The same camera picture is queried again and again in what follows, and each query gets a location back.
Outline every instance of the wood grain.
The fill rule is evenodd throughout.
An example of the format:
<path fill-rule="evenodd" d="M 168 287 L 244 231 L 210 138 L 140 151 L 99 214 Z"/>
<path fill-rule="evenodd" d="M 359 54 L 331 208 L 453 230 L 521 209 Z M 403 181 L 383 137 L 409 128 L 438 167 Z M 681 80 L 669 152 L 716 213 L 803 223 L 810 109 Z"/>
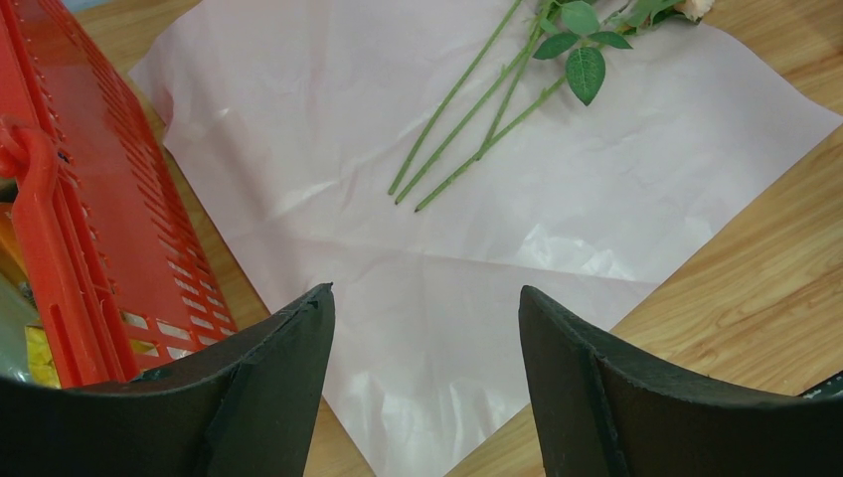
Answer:
<path fill-rule="evenodd" d="M 78 18 L 125 75 L 155 37 L 196 3 L 115 0 Z M 812 100 L 843 113 L 843 2 L 720 0 L 706 22 L 738 38 Z M 144 105 L 160 139 L 163 124 Z M 178 168 L 169 164 L 232 312 L 242 327 L 255 323 L 267 310 Z M 688 369 L 787 395 L 843 369 L 843 128 L 613 332 Z M 325 402 L 306 475 L 372 475 Z M 543 475 L 529 407 L 450 475 Z"/>

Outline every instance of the green stem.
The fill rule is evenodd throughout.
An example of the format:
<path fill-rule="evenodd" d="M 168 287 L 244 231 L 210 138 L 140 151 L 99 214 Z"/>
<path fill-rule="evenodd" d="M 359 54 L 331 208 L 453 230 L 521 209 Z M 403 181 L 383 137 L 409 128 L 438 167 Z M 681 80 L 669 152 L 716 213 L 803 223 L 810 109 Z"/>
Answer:
<path fill-rule="evenodd" d="M 550 17 L 547 17 L 551 22 L 555 21 L 559 15 L 562 13 L 560 8 L 556 8 L 553 13 L 550 14 Z M 530 38 L 530 43 L 527 46 L 527 50 L 532 52 L 536 48 L 536 44 L 539 42 L 539 39 L 542 38 L 542 27 L 539 26 L 538 21 L 536 22 L 536 26 L 533 30 L 533 35 Z M 495 132 L 498 129 L 498 125 L 500 121 L 503 119 L 503 115 L 506 112 L 507 107 L 509 107 L 509 101 L 512 99 L 512 94 L 515 92 L 516 86 L 518 86 L 518 81 L 521 80 L 521 77 L 524 75 L 524 72 L 527 70 L 527 64 L 530 63 L 530 57 L 524 57 L 521 61 L 521 66 L 518 67 L 518 71 L 515 72 L 515 77 L 512 79 L 512 84 L 509 85 L 509 89 L 506 91 L 506 95 L 503 98 L 503 102 L 501 102 L 500 107 L 498 107 L 498 112 L 495 114 L 495 119 L 492 121 L 492 125 L 489 127 L 489 130 L 486 132 L 486 137 L 483 139 L 483 144 L 485 145 L 488 143 L 492 137 L 495 135 Z"/>
<path fill-rule="evenodd" d="M 468 77 L 471 75 L 474 69 L 477 68 L 477 65 L 480 63 L 483 57 L 486 56 L 486 53 L 492 47 L 492 44 L 500 36 L 501 32 L 503 31 L 504 27 L 506 27 L 506 25 L 509 23 L 510 19 L 512 19 L 512 16 L 515 14 L 515 11 L 518 9 L 518 6 L 521 5 L 521 1 L 522 0 L 515 0 L 515 2 L 513 2 L 512 7 L 509 8 L 509 11 L 506 12 L 506 15 L 503 17 L 503 20 L 501 20 L 501 23 L 492 33 L 492 36 L 489 37 L 489 40 L 486 41 L 485 45 L 483 45 L 483 48 L 482 50 L 480 50 L 480 53 L 477 54 L 477 57 L 474 58 L 474 61 L 471 62 L 471 65 L 468 66 L 468 69 L 465 71 L 465 73 L 462 74 L 462 77 L 456 82 L 453 88 L 448 92 L 445 99 L 433 113 L 433 116 L 430 118 L 430 120 L 427 122 L 427 125 L 424 127 L 424 130 L 421 132 L 419 139 L 416 140 L 416 144 L 413 145 L 413 149 L 411 149 L 410 154 L 407 156 L 407 159 L 405 159 L 404 164 L 402 164 L 398 176 L 396 176 L 392 186 L 390 186 L 391 196 L 395 194 L 396 190 L 398 190 L 398 187 L 401 185 L 401 181 L 404 180 L 404 176 L 405 174 L 407 174 L 407 170 L 410 169 L 410 164 L 413 162 L 413 159 L 416 157 L 416 154 L 419 153 L 419 148 L 422 147 L 422 143 L 424 142 L 424 139 L 427 138 L 427 135 L 433 128 L 433 125 L 442 115 L 442 112 L 445 110 L 445 107 L 456 95 L 456 92 L 468 80 Z"/>
<path fill-rule="evenodd" d="M 465 114 L 465 117 L 463 117 L 462 120 L 459 121 L 459 124 L 457 124 L 456 127 L 452 131 L 450 131 L 450 134 L 447 135 L 444 142 L 439 145 L 435 152 L 433 152 L 433 154 L 427 159 L 427 162 L 425 162 L 421 166 L 419 171 L 416 172 L 412 179 L 410 179 L 410 182 L 407 183 L 401 193 L 398 194 L 398 197 L 396 198 L 396 205 L 400 204 L 401 201 L 407 196 L 407 194 L 410 193 L 410 190 L 412 190 L 413 187 L 415 187 L 416 184 L 422 179 L 424 174 L 426 174 L 427 171 L 430 169 L 430 166 L 432 166 L 436 161 L 439 160 L 447 146 L 450 145 L 450 143 L 456 138 L 457 134 L 462 131 L 462 128 L 465 127 L 466 124 L 468 124 L 468 121 L 470 121 L 471 118 L 474 117 L 474 114 L 476 114 L 477 111 L 480 110 L 480 108 L 486 103 L 486 101 L 489 100 L 489 97 L 494 94 L 498 87 L 500 87 L 501 83 L 503 83 L 503 81 L 509 76 L 510 73 L 512 73 L 515 67 L 519 64 L 521 59 L 524 58 L 524 56 L 526 56 L 528 53 L 529 52 L 527 51 L 527 47 L 524 47 L 518 54 L 518 56 L 515 57 L 515 60 L 513 60 L 509 65 L 507 65 L 506 68 L 503 69 L 495 83 L 489 89 L 487 89 L 485 93 L 483 93 L 483 95 L 480 97 L 480 100 L 478 100 L 477 103 L 474 104 L 474 107 L 472 107 L 467 114 Z"/>
<path fill-rule="evenodd" d="M 439 187 L 434 189 L 433 192 L 431 192 L 427 197 L 425 197 L 424 200 L 421 201 L 416 207 L 416 212 L 420 212 L 422 209 L 427 207 L 427 205 L 429 205 L 430 202 L 433 201 L 433 199 L 438 197 L 438 195 L 441 194 L 442 191 L 447 189 L 447 187 L 450 186 L 453 181 L 455 181 L 459 176 L 465 174 L 468 168 L 471 167 L 471 164 L 474 164 L 475 162 L 479 161 L 480 158 L 483 157 L 483 155 L 485 155 L 486 152 L 488 152 L 489 149 L 491 149 L 495 144 L 497 144 L 498 141 L 503 139 L 503 137 L 506 136 L 509 131 L 513 130 L 517 125 L 521 124 L 524 119 L 527 119 L 527 116 L 532 114 L 533 111 L 535 111 L 542 104 L 544 104 L 545 101 L 547 101 L 548 98 L 551 97 L 554 92 L 556 92 L 563 84 L 565 84 L 566 79 L 567 77 L 565 75 L 562 75 L 562 77 L 559 78 L 556 82 L 554 82 L 551 87 L 542 91 L 542 94 L 539 95 L 539 98 L 536 99 L 533 104 L 530 104 L 530 106 L 528 106 L 527 109 L 525 109 L 521 114 L 519 114 L 518 117 L 513 119 L 512 122 L 507 124 L 506 127 L 504 127 L 499 133 L 495 134 L 494 137 L 492 137 L 488 142 L 483 144 L 483 146 L 480 147 L 479 151 L 477 151 L 467 161 L 463 162 L 462 165 L 459 166 L 459 168 L 454 171 L 453 174 L 448 176 L 447 179 L 445 179 L 441 184 L 439 184 Z"/>

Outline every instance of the basket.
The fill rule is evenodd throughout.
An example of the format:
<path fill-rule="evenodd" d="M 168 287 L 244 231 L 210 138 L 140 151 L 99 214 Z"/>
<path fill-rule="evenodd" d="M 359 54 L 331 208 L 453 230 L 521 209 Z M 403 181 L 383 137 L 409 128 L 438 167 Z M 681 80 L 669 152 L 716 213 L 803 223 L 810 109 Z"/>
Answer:
<path fill-rule="evenodd" d="M 143 110 L 60 0 L 0 0 L 0 175 L 63 388 L 237 331 Z"/>

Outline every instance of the wooden table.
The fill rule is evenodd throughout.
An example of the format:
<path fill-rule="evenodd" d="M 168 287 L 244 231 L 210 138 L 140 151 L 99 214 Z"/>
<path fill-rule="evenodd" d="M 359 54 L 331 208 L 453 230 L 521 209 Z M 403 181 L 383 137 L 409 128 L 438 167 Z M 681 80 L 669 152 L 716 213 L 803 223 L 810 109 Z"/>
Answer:
<path fill-rule="evenodd" d="M 78 18 L 125 74 L 197 0 L 115 0 Z M 843 2 L 719 0 L 706 18 L 814 101 L 843 113 Z M 158 137 L 163 127 L 147 106 Z M 267 315 L 172 164 L 242 327 Z M 796 395 L 843 369 L 843 128 L 839 128 L 627 316 L 613 332 L 677 365 Z M 307 475 L 372 475 L 322 403 Z M 527 407 L 451 473 L 543 475 Z"/>

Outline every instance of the flower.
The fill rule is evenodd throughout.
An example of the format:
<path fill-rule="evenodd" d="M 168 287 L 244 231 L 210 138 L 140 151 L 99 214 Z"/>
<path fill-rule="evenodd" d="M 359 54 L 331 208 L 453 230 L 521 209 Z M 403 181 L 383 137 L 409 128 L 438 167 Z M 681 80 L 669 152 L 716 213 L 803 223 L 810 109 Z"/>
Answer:
<path fill-rule="evenodd" d="M 688 20 L 696 22 L 703 18 L 703 15 L 709 13 L 713 5 L 714 0 L 684 0 L 677 3 L 673 8 L 688 17 Z"/>

